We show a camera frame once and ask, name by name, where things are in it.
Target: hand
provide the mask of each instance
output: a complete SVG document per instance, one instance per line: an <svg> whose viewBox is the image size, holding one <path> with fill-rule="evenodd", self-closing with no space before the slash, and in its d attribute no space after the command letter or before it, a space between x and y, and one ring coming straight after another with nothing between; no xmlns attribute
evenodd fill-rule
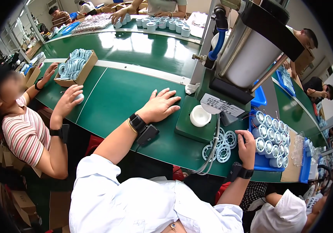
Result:
<svg viewBox="0 0 333 233"><path fill-rule="evenodd" d="M155 14L155 17L161 17L161 16L172 17L172 14L170 12L165 12L165 11L159 11L158 13Z"/></svg>
<svg viewBox="0 0 333 233"><path fill-rule="evenodd" d="M58 65L59 65L58 62L54 62L47 68L42 78L43 84L46 84L50 80L52 75L55 73L55 69L58 67Z"/></svg>
<svg viewBox="0 0 333 233"><path fill-rule="evenodd" d="M238 134L239 158L243 162L243 167L252 170L255 166L256 141L248 130L235 130Z"/></svg>
<svg viewBox="0 0 333 233"><path fill-rule="evenodd" d="M77 84L75 84L70 86L64 92L63 96L57 102L57 105L52 112L51 119L53 119L54 117L54 119L57 121L63 121L63 119L72 111L73 107L83 100L83 97L74 100L76 96L82 93L82 87L84 86L78 86Z"/></svg>
<svg viewBox="0 0 333 233"><path fill-rule="evenodd" d="M112 24L117 23L117 20L121 17L120 22L122 22L125 19L125 14L128 12L127 7L122 8L121 10L118 10L117 12L113 13L112 15Z"/></svg>
<svg viewBox="0 0 333 233"><path fill-rule="evenodd" d="M138 111L138 114L146 124L151 122L159 122L164 120L167 116L179 110L178 105L172 106L178 100L181 100L181 97L173 96L176 91L169 91L169 88L166 88L159 92L154 90L151 94L150 100Z"/></svg>
<svg viewBox="0 0 333 233"><path fill-rule="evenodd" d="M328 98L328 92L327 91L321 91L321 97L322 98Z"/></svg>
<svg viewBox="0 0 333 233"><path fill-rule="evenodd" d="M296 74L296 71L292 71L291 72L291 77L294 79L294 80L296 80L296 78L297 78L297 74Z"/></svg>
<svg viewBox="0 0 333 233"><path fill-rule="evenodd" d="M284 66L284 68L286 70L288 70L289 68L291 68L290 63L288 63L288 61L284 61L283 66Z"/></svg>

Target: necklace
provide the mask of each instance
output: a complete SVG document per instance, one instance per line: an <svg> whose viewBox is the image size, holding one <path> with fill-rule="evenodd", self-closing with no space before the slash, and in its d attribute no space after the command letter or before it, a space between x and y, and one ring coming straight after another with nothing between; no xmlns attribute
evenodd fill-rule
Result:
<svg viewBox="0 0 333 233"><path fill-rule="evenodd" d="M169 231L174 231L175 233L178 233L178 232L175 230L175 224L174 224L174 223L170 224L170 227L171 227L172 229L170 229Z"/></svg>

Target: striped shirt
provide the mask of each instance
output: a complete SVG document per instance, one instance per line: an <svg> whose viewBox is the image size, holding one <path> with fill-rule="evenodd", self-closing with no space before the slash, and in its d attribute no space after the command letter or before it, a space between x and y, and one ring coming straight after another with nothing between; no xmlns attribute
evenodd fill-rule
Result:
<svg viewBox="0 0 333 233"><path fill-rule="evenodd" d="M72 19L68 12L61 11L57 16L53 17L51 21L54 27L60 28L63 24L67 25L68 23L71 23Z"/></svg>
<svg viewBox="0 0 333 233"><path fill-rule="evenodd" d="M20 160L35 167L43 148L50 150L51 136L37 112L26 106L25 97L16 100L24 114L8 115L2 121L3 134L10 151Z"/></svg>

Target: gold bracelet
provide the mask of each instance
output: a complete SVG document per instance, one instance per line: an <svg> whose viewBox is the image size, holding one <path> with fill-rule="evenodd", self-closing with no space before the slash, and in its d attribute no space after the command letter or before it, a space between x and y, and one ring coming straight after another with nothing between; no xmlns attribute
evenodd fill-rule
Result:
<svg viewBox="0 0 333 233"><path fill-rule="evenodd" d="M138 134L138 132L133 128L133 126L130 124L130 118L127 119L127 122L130 126L130 128L134 131L134 133Z"/></svg>

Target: green press base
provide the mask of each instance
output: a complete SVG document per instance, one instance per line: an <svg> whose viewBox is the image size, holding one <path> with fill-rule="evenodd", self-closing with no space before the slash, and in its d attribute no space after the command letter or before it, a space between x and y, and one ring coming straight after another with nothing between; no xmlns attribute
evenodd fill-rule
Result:
<svg viewBox="0 0 333 233"><path fill-rule="evenodd" d="M197 99L191 96L185 97L174 132L192 140L209 144L216 128L217 115L212 115L211 121L205 126L196 127L190 121L190 113L197 105L200 105Z"/></svg>

